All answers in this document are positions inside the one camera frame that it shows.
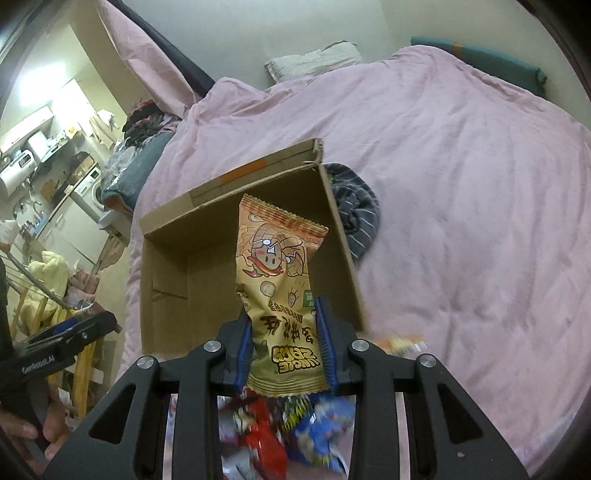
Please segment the cartoon character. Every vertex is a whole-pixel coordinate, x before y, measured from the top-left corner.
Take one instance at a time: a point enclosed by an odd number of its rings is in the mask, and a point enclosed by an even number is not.
[[[292,308],[295,304],[296,304],[296,300],[298,299],[298,295],[297,295],[297,290],[293,291],[293,289],[291,289],[288,293],[287,293],[287,304],[290,306],[290,308]]]
[[[285,265],[287,275],[296,277],[304,273],[305,254],[299,237],[264,223],[252,236],[250,252],[246,257],[252,263],[252,270],[243,272],[252,278],[276,277],[285,272]]]

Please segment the bed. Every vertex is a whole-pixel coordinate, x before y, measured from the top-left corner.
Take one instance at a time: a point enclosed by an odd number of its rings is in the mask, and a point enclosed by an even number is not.
[[[321,138],[324,162],[356,171],[381,205],[381,231],[356,265],[369,333],[423,335],[538,471],[591,384],[591,132],[427,46],[266,91],[223,78],[193,104],[176,92],[161,100],[184,120],[132,224],[122,369],[141,355],[139,219],[241,164]]]

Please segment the open cardboard box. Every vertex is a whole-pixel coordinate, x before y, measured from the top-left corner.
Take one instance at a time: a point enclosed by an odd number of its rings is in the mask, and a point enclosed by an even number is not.
[[[309,140],[232,170],[140,220],[144,353],[185,355],[238,317],[238,205],[245,193],[328,227],[309,265],[312,291],[363,329],[353,260],[321,161],[322,143]]]

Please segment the orange tape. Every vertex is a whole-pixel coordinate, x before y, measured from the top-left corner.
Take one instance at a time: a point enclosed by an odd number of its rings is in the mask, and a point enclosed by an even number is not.
[[[234,170],[225,173],[224,175],[220,176],[220,181],[222,184],[228,183],[229,181],[239,179],[244,175],[248,175],[249,173],[260,170],[267,165],[267,161],[264,158],[259,158],[258,160],[251,161],[242,167],[235,168]]]

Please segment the orange snack bag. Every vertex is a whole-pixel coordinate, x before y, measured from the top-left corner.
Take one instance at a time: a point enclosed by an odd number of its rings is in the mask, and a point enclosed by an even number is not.
[[[236,291],[252,320],[247,386],[267,397],[328,389],[316,336],[308,261],[328,229],[245,195],[240,202]]]

